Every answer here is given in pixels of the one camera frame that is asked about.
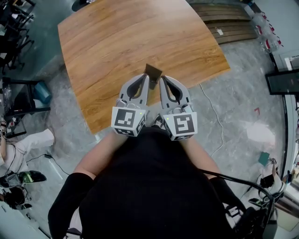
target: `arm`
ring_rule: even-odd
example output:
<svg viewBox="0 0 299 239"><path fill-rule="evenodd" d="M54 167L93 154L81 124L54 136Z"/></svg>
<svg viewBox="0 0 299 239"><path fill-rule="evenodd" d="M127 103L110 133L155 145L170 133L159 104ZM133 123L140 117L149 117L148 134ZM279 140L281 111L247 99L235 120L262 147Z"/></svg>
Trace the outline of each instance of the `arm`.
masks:
<svg viewBox="0 0 299 239"><path fill-rule="evenodd" d="M94 179L110 162L113 153L127 140L127 136L109 133L76 166L74 173L83 173Z"/></svg>
<svg viewBox="0 0 299 239"><path fill-rule="evenodd" d="M6 139L1 135L1 146L0 146L0 153L2 155L3 161L6 159Z"/></svg>
<svg viewBox="0 0 299 239"><path fill-rule="evenodd" d="M199 169L208 170L215 173L220 173L215 161L207 154L202 146L196 141L194 137L187 140L180 141L183 149L190 158L191 162ZM206 175L208 179L214 178L216 176Z"/></svg>
<svg viewBox="0 0 299 239"><path fill-rule="evenodd" d="M3 137L3 135L6 134L6 122L5 122L5 120L1 121L1 129L2 129L2 134L1 134L0 153L1 153L3 161L5 161L5 159L6 159L6 139Z"/></svg>
<svg viewBox="0 0 299 239"><path fill-rule="evenodd" d="M273 177L275 177L275 175L276 175L276 170L275 170L275 163L272 163L273 165L272 165L272 175L273 175Z"/></svg>

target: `red object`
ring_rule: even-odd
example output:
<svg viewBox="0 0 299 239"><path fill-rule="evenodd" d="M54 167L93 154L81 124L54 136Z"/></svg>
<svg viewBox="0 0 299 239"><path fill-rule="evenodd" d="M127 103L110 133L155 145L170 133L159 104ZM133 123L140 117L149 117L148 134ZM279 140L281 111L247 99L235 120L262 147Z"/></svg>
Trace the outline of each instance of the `red object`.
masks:
<svg viewBox="0 0 299 239"><path fill-rule="evenodd" d="M270 25L271 31L274 32L275 31L274 27L270 23L269 23L269 25Z"/></svg>
<svg viewBox="0 0 299 239"><path fill-rule="evenodd" d="M263 18L264 18L265 20L269 21L269 20L267 19L267 17L266 17L266 13L262 12L262 16L263 16Z"/></svg>
<svg viewBox="0 0 299 239"><path fill-rule="evenodd" d="M271 48L268 39L266 40L266 47L267 47L267 49L270 49L270 48Z"/></svg>
<svg viewBox="0 0 299 239"><path fill-rule="evenodd" d="M279 45L281 45L283 47L283 45L281 44L281 40L280 40L279 36L277 37L277 42L279 43Z"/></svg>
<svg viewBox="0 0 299 239"><path fill-rule="evenodd" d="M256 25L259 35L263 34L262 28L259 25Z"/></svg>
<svg viewBox="0 0 299 239"><path fill-rule="evenodd" d="M260 108L256 108L254 111L257 111L257 114L260 115Z"/></svg>

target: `black arm sleeve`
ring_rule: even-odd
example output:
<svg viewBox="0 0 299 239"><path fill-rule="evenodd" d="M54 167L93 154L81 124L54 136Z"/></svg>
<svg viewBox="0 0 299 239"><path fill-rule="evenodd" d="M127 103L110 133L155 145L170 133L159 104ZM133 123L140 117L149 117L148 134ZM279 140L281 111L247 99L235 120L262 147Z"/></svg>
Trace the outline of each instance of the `black arm sleeve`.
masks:
<svg viewBox="0 0 299 239"><path fill-rule="evenodd" d="M246 208L243 205L243 203L240 201L240 199L236 197L236 195L233 193L233 191L230 189L230 187L224 179L214 177L210 179L210 182L212 183L221 202L231 206L236 206L243 212L246 211Z"/></svg>
<svg viewBox="0 0 299 239"><path fill-rule="evenodd" d="M73 173L68 176L48 214L53 239L62 239L65 236L74 211L92 186L93 180L86 174Z"/></svg>

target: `wooden table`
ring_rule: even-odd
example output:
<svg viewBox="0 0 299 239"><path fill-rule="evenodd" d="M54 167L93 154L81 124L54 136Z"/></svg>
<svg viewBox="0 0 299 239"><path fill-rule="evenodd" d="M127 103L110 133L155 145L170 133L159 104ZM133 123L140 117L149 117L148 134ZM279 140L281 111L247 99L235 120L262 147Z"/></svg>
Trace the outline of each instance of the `wooden table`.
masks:
<svg viewBox="0 0 299 239"><path fill-rule="evenodd" d="M145 64L186 87L229 70L185 0L97 0L58 25L71 85L91 132L110 126L121 86ZM148 105L160 101L159 87Z"/></svg>

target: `black cable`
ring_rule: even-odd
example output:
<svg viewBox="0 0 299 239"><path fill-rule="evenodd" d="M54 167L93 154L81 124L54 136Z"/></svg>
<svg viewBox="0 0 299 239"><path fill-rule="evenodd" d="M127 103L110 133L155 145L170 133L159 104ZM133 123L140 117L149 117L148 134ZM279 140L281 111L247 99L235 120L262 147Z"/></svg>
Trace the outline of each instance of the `black cable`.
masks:
<svg viewBox="0 0 299 239"><path fill-rule="evenodd" d="M249 191L250 191L250 189L252 189L252 187L250 186L248 189L247 189L247 191L246 192L244 192L243 193L243 195L242 195L242 197L246 194L246 193L248 193Z"/></svg>
<svg viewBox="0 0 299 239"><path fill-rule="evenodd" d="M66 173L61 167L60 165L56 162L56 160L51 156L51 158L54 160L55 164L57 164L57 166L67 175L69 175L68 173Z"/></svg>
<svg viewBox="0 0 299 239"><path fill-rule="evenodd" d="M37 159L37 158L39 158L39 157L41 157L41 156L44 156L44 155L47 155L47 154L40 155L40 156L38 156L38 157L36 157L36 158L30 159L30 160L27 161L27 162L30 162L31 160ZM69 175L68 173L66 173L66 172L62 169L62 167L56 162L56 160L55 160L51 155L48 155L48 156L51 157L51 159L54 160L55 164L57 164L57 166L61 169L61 171L63 171L65 174Z"/></svg>
<svg viewBox="0 0 299 239"><path fill-rule="evenodd" d="M17 149L17 150L19 151L20 154L23 155L22 162L20 163L19 169L18 169L18 171L16 171L16 173L18 173L18 172L20 171L22 165L23 165L23 162L24 162L24 155L27 153L27 151L24 151L24 150L18 148L16 145L14 145L14 147L15 147L15 149Z"/></svg>
<svg viewBox="0 0 299 239"><path fill-rule="evenodd" d="M14 159L15 159L15 155L16 155L16 148L15 148L15 146L14 146ZM14 162L14 159L11 161L11 163L10 163L10 166L8 167L8 169L6 170L6 172L5 172L5 174L4 174L4 176L6 176L7 175L7 173L8 173L8 171L9 171L9 169L10 169L10 167L11 167L11 165L13 164L13 162Z"/></svg>
<svg viewBox="0 0 299 239"><path fill-rule="evenodd" d="M260 190L261 192L263 192L269 198L269 203L267 204L267 207L268 207L267 213L266 213L266 216L265 216L265 218L263 220L264 225L268 224L268 222L270 220L270 217L271 217L271 213L274 211L274 197L273 197L272 194L270 194L269 192L267 192L260 185L258 185L256 183L253 183L253 182L250 182L250 181L246 181L246 180L243 180L243 179L230 177L230 176L219 174L219 173L215 173L215 172L210 172L210 171L203 170L203 169L199 169L199 171L201 171L204 174L214 175L214 176L217 176L219 178L222 178L222 179L225 179L225 180L229 180L229 181L232 181L232 182L235 182L235 183L245 184L245 185L251 186L251 187L253 187L253 188L255 188L255 189Z"/></svg>
<svg viewBox="0 0 299 239"><path fill-rule="evenodd" d="M30 159L29 161L26 161L26 162L30 162L31 160L38 159L39 157L44 156L44 155L45 155L45 154L40 155L40 156L38 156L38 157L36 157L36 158L33 158L33 159Z"/></svg>

